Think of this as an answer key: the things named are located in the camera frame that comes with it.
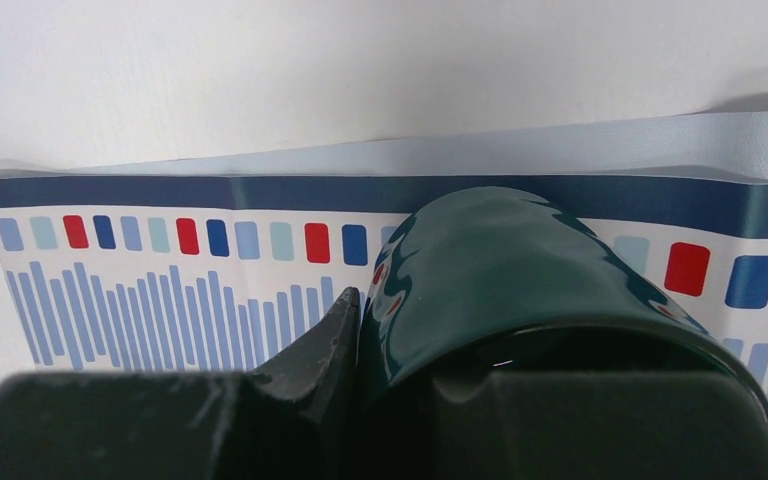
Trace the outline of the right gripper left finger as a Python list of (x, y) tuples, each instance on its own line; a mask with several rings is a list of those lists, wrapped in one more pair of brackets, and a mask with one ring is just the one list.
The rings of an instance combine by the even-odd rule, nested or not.
[(335, 479), (360, 295), (249, 371), (36, 373), (0, 384), (0, 479)]

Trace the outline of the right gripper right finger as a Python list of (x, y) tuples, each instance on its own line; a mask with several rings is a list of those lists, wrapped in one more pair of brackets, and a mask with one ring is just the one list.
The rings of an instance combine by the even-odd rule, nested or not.
[(436, 377), (436, 479), (768, 479), (768, 429), (704, 372)]

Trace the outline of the patterned cloth napkin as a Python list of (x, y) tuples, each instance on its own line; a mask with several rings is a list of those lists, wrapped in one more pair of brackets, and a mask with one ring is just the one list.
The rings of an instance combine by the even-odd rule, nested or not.
[(0, 263), (42, 369), (251, 369), (310, 329), (412, 212), (535, 193), (768, 396), (768, 111), (0, 173)]

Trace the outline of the dark green mug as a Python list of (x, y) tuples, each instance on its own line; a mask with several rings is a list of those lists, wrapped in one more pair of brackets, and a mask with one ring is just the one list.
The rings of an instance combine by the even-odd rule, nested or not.
[(363, 470), (434, 478), (436, 377), (704, 372), (768, 402), (732, 353), (574, 216), (482, 187), (408, 217), (376, 262), (358, 351)]

